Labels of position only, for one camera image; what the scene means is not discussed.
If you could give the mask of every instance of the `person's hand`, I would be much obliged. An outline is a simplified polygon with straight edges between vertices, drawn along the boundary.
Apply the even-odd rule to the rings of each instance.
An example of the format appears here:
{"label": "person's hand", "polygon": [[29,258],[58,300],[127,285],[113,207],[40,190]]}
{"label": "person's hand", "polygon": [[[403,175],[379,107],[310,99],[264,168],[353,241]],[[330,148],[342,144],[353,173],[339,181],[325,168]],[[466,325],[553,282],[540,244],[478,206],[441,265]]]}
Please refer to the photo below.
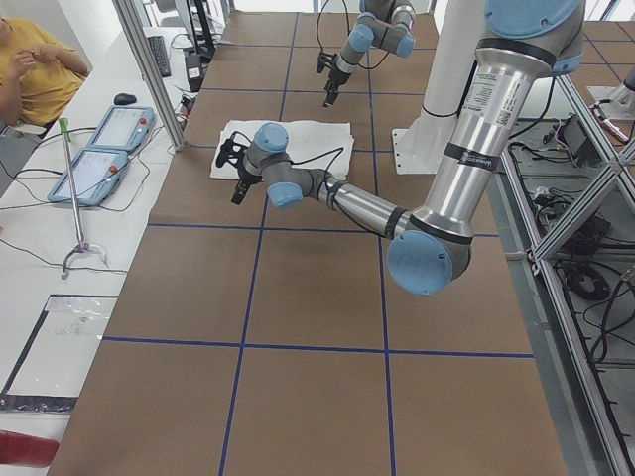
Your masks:
{"label": "person's hand", "polygon": [[31,53],[33,58],[44,64],[55,61],[58,59],[58,53],[61,48],[57,45],[51,45],[48,43],[40,43],[39,45],[33,45],[31,47]]}
{"label": "person's hand", "polygon": [[8,79],[20,79],[37,66],[38,62],[33,58],[31,52],[17,52],[9,58],[5,77]]}

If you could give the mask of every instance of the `yellow shirt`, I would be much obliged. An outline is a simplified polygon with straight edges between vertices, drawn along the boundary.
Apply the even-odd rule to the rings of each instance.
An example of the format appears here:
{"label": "yellow shirt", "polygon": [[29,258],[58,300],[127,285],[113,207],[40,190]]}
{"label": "yellow shirt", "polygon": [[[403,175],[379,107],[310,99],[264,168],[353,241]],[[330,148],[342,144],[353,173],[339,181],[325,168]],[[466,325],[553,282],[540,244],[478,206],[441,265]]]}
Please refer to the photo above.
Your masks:
{"label": "yellow shirt", "polygon": [[[30,20],[5,18],[12,29],[11,35],[0,41],[0,86],[4,81],[9,58],[33,45],[49,43],[73,51]],[[22,89],[22,115],[20,120],[37,126],[55,121],[83,84],[84,78],[67,69],[59,61],[49,64],[38,62],[35,69],[20,79]]]}

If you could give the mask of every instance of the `brown table surface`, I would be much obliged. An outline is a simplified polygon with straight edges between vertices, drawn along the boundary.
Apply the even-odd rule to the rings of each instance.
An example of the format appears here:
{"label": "brown table surface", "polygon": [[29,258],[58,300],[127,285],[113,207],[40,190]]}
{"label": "brown table surface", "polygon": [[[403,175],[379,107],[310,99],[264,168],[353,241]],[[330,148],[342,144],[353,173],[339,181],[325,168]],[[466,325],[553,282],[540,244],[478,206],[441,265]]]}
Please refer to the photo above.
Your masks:
{"label": "brown table surface", "polygon": [[[273,209],[263,185],[236,206],[208,177],[230,119],[350,122],[349,181],[423,201],[432,178],[395,173],[390,133],[419,115],[432,18],[411,59],[359,70],[328,109],[316,18],[232,16],[51,476],[567,474],[486,197],[469,270],[414,297],[341,215]],[[320,30],[336,50],[343,16]],[[573,81],[618,84],[635,27],[586,35]]]}

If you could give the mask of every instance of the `green handle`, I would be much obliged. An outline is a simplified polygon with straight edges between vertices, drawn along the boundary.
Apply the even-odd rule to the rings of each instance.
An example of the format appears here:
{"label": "green handle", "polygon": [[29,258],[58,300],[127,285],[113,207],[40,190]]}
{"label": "green handle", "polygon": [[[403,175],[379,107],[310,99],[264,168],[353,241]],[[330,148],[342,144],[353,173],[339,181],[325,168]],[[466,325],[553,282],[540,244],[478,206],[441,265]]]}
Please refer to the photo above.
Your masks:
{"label": "green handle", "polygon": [[62,134],[70,142],[70,132],[68,131],[68,119],[66,119],[65,117],[61,117],[58,122],[60,122],[60,130],[62,131]]}

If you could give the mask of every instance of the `keyboard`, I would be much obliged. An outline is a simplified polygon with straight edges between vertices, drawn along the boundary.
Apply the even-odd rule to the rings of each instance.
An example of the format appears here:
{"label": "keyboard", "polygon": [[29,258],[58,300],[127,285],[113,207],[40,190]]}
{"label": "keyboard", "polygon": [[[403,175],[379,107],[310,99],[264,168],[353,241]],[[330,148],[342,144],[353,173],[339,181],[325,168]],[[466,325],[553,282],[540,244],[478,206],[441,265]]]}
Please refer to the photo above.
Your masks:
{"label": "keyboard", "polygon": [[152,56],[155,58],[155,63],[159,68],[161,77],[167,77],[172,74],[170,71],[170,59],[168,58],[168,52],[166,51],[166,42],[164,42],[161,35],[146,37],[148,39],[148,46],[152,52]]}

